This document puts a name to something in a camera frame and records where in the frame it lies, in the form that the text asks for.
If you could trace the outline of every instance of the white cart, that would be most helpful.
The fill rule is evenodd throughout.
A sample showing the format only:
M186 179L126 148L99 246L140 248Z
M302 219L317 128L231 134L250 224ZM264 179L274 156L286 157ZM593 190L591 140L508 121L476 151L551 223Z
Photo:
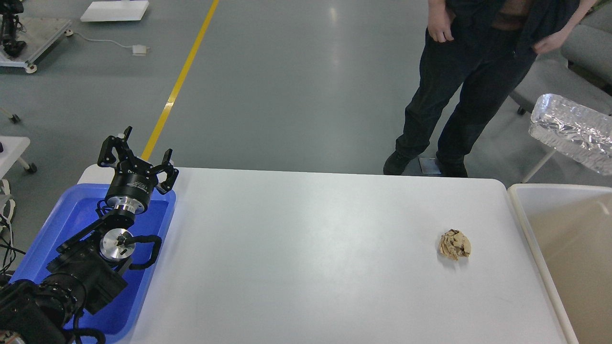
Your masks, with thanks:
M21 67L28 74L37 70L34 61L63 34L71 36L72 21L58 18L20 18L25 31L17 32L17 40L27 43L19 56L12 58L0 49L0 67Z

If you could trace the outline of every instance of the blue tray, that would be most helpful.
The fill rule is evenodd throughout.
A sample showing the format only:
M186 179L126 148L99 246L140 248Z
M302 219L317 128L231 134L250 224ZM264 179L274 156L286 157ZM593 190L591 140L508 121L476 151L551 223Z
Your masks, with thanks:
M15 271L11 282L21 279L42 282L49 275L47 264L58 256L55 248L98 219L95 212L96 203L105 197L107 191L108 185L105 184L79 184L66 190ZM156 234L164 240L174 213L175 202L176 194L173 191L166 195L154 192L149 209L136 215L135 224L129 231L133 235ZM147 261L152 247L152 244L138 244L132 255L134 262ZM156 265L146 270L128 270L123 275L128 283L127 287L95 316L85 312L79 322L80 327L101 330L106 335L107 344L116 343L123 338L138 318ZM67 328L71 326L72 322L66 325ZM83 343L95 343L95 340L83 337Z

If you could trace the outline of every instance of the yellow floor line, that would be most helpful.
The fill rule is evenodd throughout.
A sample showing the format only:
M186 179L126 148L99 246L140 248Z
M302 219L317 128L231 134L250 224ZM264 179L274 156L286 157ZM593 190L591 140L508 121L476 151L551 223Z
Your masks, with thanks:
M183 69L181 70L181 74L179 74L179 78L176 80L174 84L174 88L172 88L172 92L168 97L168 101L166 102L166 106L163 107L162 114L159 116L157 120L157 124L151 133L151 137L149 137L149 141L147 145L144 147L142 159L149 160L151 156L151 152L153 148L155 148L155 144L159 139L159 135L162 133L163 126L166 124L166 120L170 115L170 111L172 111L172 107L174 106L174 102L176 101L176 97L179 95L181 91L181 87L183 87L183 82L187 77L187 73L189 73L189 68L191 68L191 64L193 63L193 59L195 55L198 53L198 49L200 48L200 44L204 39L204 35L206 34L206 29L208 29L208 25L211 23L212 16L215 14L215 10L217 9L217 5L219 4L219 0L213 0L211 8L208 10L208 14L206 15L206 19L200 28L200 32L198 33L198 37L196 37L195 42L193 43L192 49L187 56L187 60L183 65Z

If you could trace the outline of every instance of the power adapter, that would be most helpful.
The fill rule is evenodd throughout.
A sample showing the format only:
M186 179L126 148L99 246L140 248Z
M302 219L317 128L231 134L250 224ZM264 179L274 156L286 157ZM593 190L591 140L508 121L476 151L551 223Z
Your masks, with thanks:
M147 47L142 44L132 45L132 56L145 56L147 55Z

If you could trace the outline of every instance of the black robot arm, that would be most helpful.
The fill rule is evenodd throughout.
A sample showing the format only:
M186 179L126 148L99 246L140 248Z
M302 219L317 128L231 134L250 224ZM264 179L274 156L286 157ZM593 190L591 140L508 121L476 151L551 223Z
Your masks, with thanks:
M13 58L19 56L26 47L26 42L17 40L17 31L23 30L17 15L19 13L23 13L23 4L20 0L0 0L0 15L2 15L0 38L4 51Z
M57 248L59 256L47 265L50 275L41 284L18 280L0 289L0 343L16 339L25 344L71 344L90 336L103 344L102 332L78 327L83 310L95 314L103 309L127 286L122 277L127 269L146 269L157 260L162 239L132 236L128 229L136 215L147 210L153 189L172 189L178 170L170 162L170 149L159 166L135 157L127 145L131 130L128 127L122 138L109 136L100 151L98 165L115 169L105 197L111 210ZM167 179L159 183L161 172ZM133 264L137 243L153 243L153 248L146 262ZM74 328L66 330L70 319Z

